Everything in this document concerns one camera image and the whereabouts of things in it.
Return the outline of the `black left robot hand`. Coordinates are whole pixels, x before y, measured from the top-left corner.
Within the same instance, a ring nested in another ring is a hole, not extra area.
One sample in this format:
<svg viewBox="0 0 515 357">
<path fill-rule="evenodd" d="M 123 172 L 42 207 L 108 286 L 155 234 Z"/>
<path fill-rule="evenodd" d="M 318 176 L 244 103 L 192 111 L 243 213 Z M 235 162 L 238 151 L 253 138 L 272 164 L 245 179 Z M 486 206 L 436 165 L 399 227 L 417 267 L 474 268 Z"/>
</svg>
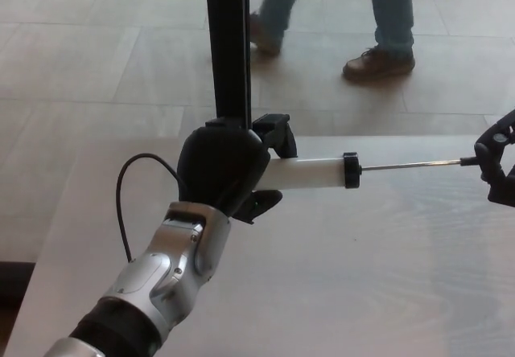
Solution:
<svg viewBox="0 0 515 357">
<path fill-rule="evenodd" d="M 277 187 L 259 191 L 257 184 L 270 163 L 269 149 L 280 158 L 297 156 L 289 120 L 288 114 L 266 114 L 245 129 L 217 118 L 194 130 L 177 163 L 179 200 L 252 224 L 282 200 Z"/>
</svg>

